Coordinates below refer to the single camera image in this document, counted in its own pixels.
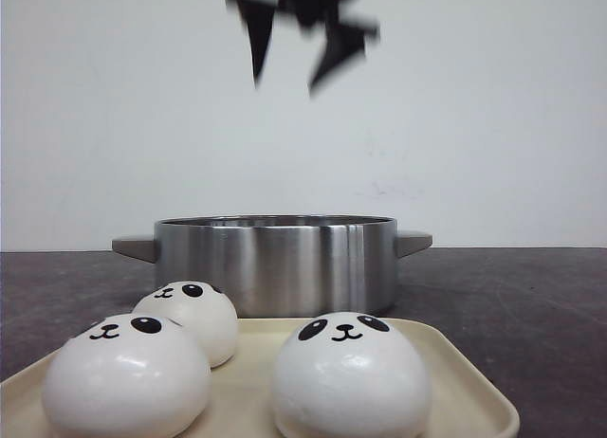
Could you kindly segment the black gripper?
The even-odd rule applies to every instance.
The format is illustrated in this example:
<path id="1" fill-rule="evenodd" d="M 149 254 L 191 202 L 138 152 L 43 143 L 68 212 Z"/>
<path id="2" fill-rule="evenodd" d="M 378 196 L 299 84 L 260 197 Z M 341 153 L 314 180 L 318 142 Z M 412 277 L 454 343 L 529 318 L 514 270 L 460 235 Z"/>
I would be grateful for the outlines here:
<path id="1" fill-rule="evenodd" d="M 365 54 L 366 39 L 379 38 L 379 23 L 340 20 L 343 0 L 226 0 L 234 5 L 249 40 L 252 78 L 255 86 L 261 79 L 276 11 L 293 15 L 309 35 L 324 28 L 325 44 L 308 82 L 308 95 L 313 97 L 324 83 L 358 55 Z"/>

